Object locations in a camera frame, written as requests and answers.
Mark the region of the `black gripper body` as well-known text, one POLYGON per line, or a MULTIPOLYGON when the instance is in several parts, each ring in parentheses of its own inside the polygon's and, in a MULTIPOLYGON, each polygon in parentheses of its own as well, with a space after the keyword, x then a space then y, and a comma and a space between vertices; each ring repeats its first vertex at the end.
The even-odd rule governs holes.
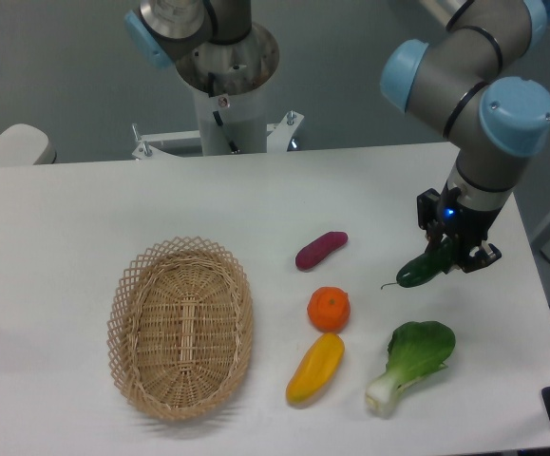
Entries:
POLYGON ((444 233, 455 240, 457 256, 468 257, 470 251, 487 240, 489 228, 498 216, 498 210, 480 211, 460 203, 458 187, 444 187, 439 200, 439 221, 444 233))

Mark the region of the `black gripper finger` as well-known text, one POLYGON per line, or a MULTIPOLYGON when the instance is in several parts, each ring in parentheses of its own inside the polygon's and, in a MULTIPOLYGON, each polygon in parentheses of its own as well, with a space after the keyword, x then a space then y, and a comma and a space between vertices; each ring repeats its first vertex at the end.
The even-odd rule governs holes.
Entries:
POLYGON ((431 258, 451 259, 451 241, 446 236, 446 226, 440 221, 427 225, 427 247, 425 253, 431 258))
POLYGON ((502 252, 492 243, 484 242, 473 253, 462 256, 457 262, 466 274, 484 269, 502 258, 502 252))

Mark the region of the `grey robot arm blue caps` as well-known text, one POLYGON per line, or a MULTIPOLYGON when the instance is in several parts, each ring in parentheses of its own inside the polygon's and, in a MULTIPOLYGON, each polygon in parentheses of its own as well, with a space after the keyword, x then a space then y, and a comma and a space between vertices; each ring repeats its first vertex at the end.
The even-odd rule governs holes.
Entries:
MULTIPOLYGON (((400 269, 404 287, 440 273, 471 273, 501 257, 487 240, 526 165, 550 131, 550 94, 505 69, 541 39, 540 1, 428 1, 446 27, 432 46, 408 40, 380 78, 383 96, 429 125, 459 153, 444 187, 417 199, 425 251, 400 269)), ((143 1, 125 28, 155 67, 174 67, 193 91, 205 155, 284 152, 301 118, 289 112, 274 129, 261 90, 275 74, 274 36, 247 1, 143 1)))

